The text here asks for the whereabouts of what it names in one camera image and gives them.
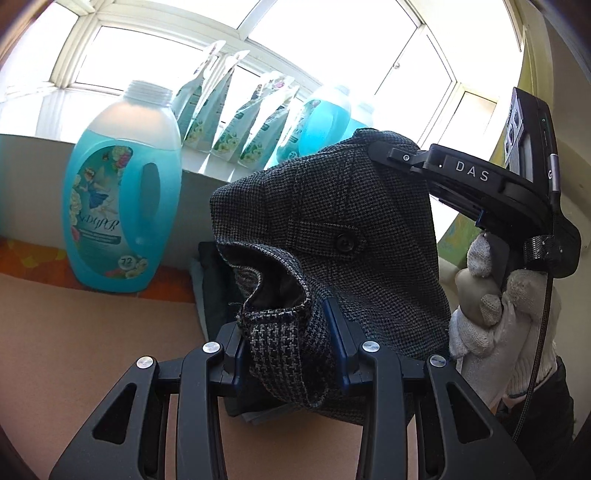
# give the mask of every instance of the silver screw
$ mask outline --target silver screw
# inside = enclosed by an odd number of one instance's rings
[[[379,350],[379,343],[374,342],[373,340],[368,340],[367,342],[363,342],[361,348],[366,352],[377,352]]]
[[[151,356],[143,356],[135,364],[138,368],[150,368],[154,364],[154,359]]]
[[[220,349],[220,344],[217,342],[208,342],[205,345],[203,345],[203,351],[205,353],[215,353],[217,351],[219,351]]]
[[[441,368],[446,366],[447,361],[441,355],[433,355],[429,359],[429,363],[431,363],[434,367]]]

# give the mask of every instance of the black cable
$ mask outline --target black cable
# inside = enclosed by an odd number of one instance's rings
[[[531,397],[534,394],[535,383],[538,380],[538,372],[540,371],[540,362],[542,360],[542,352],[544,350],[544,343],[546,340],[546,331],[548,330],[548,319],[550,318],[550,301],[552,299],[552,285],[554,278],[548,273],[548,280],[546,281],[546,295],[544,298],[544,313],[542,314],[542,321],[540,323],[540,335],[538,337],[538,346],[535,349],[534,365],[531,369],[530,383],[527,386],[527,392],[525,393],[525,401],[523,402],[523,409],[517,422],[517,427],[513,432],[513,441],[517,442],[519,434],[523,429],[525,418],[527,417],[527,411],[530,408]]]

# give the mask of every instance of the window pane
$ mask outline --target window pane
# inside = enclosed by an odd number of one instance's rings
[[[198,48],[155,35],[102,27],[76,81],[125,90],[132,80],[145,80],[176,92],[192,78],[201,59]]]
[[[438,242],[456,219],[457,212],[439,202],[435,197],[429,195],[429,200],[431,201],[431,214],[433,215],[433,226],[435,227],[435,240]]]
[[[238,28],[258,0],[153,0],[159,4],[182,8]]]
[[[451,82],[428,36],[413,39],[376,93],[374,127],[418,142]]]
[[[395,0],[278,0],[250,38],[323,83],[373,95],[414,30]]]
[[[33,23],[0,71],[0,97],[7,87],[47,82],[78,15],[51,4]]]
[[[482,137],[495,107],[495,102],[472,93],[464,93],[439,144],[485,158],[487,155],[482,152]]]
[[[241,67],[236,67],[232,74],[228,96],[226,97],[226,103],[224,103],[222,116],[220,117],[220,121],[224,124],[224,127],[236,114],[236,111],[251,99],[252,93],[255,91],[260,79],[258,75]]]
[[[98,92],[65,91],[59,120],[60,139],[78,142],[90,122],[117,98]]]
[[[0,134],[34,137],[42,102],[41,95],[24,95],[0,103]]]

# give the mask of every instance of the orange cloth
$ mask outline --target orange cloth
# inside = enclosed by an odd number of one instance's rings
[[[0,238],[0,273],[56,287],[91,290],[74,276],[65,250]],[[129,294],[141,299],[194,303],[189,272],[159,266],[152,282],[144,291]]]

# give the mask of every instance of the gray tweed fabric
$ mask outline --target gray tweed fabric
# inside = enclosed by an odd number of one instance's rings
[[[247,300],[237,320],[251,373],[275,397],[362,423],[343,398],[322,311],[338,299],[368,339],[416,359],[447,355],[450,312],[439,285],[427,185],[372,162],[368,145],[408,138],[374,129],[218,189],[213,231]]]

